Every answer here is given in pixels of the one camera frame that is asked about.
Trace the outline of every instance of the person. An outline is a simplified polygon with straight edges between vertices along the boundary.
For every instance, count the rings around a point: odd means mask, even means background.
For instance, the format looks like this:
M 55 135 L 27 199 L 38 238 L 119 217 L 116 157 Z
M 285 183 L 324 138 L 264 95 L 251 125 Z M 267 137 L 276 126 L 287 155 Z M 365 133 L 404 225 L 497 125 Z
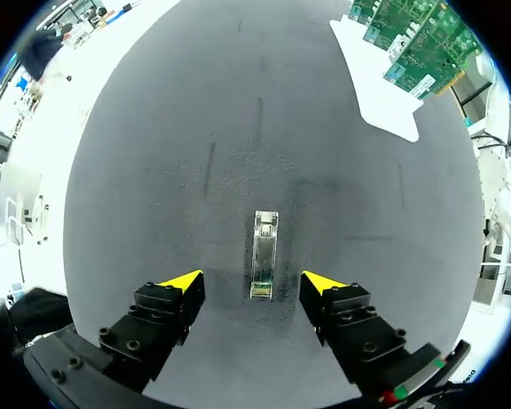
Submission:
M 56 36 L 55 30 L 36 30 L 17 53 L 20 64 L 39 82 L 48 64 L 62 48 L 63 40 L 69 36 L 69 33 Z
M 91 23 L 91 25 L 93 27 L 96 27 L 96 23 L 98 21 L 98 20 L 96 20 L 95 22 L 93 22 L 95 17 L 97 17 L 97 15 L 96 15 L 96 6 L 91 6 L 91 8 L 89 9 L 89 14 L 87 15 L 87 21 L 89 23 Z
M 13 394 L 3 398 L 11 407 L 50 407 L 49 398 L 25 368 L 25 346 L 38 335 L 70 325 L 72 315 L 65 296 L 34 288 L 8 309 L 0 306 L 0 390 L 7 383 Z

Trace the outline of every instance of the circuit board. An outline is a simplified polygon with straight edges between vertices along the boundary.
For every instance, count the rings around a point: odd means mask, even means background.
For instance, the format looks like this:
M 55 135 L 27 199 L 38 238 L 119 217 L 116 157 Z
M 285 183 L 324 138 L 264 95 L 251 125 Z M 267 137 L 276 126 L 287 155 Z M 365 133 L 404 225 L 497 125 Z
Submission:
M 384 79 L 422 99 L 452 85 L 468 67 L 468 56 L 481 50 L 460 16 L 439 1 Z
M 364 40 L 388 50 L 394 42 L 404 41 L 404 36 L 413 38 L 437 3 L 438 0 L 382 0 Z
M 348 18 L 368 26 L 379 4 L 378 0 L 354 0 Z

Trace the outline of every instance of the gray work surface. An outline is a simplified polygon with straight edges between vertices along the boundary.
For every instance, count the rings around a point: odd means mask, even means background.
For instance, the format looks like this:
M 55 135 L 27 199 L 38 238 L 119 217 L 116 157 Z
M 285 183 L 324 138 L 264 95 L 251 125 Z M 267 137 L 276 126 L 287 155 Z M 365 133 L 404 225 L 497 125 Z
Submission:
M 66 201 L 78 332 L 96 343 L 143 283 L 204 270 L 206 302 L 146 395 L 226 409 L 358 395 L 297 300 L 303 269 L 359 282 L 410 350 L 453 346 L 483 228 L 467 131 L 450 94 L 416 112 L 415 144 L 364 122 L 328 24 L 345 8 L 183 0 L 100 94 Z M 257 209 L 280 217 L 271 302 L 245 280 Z

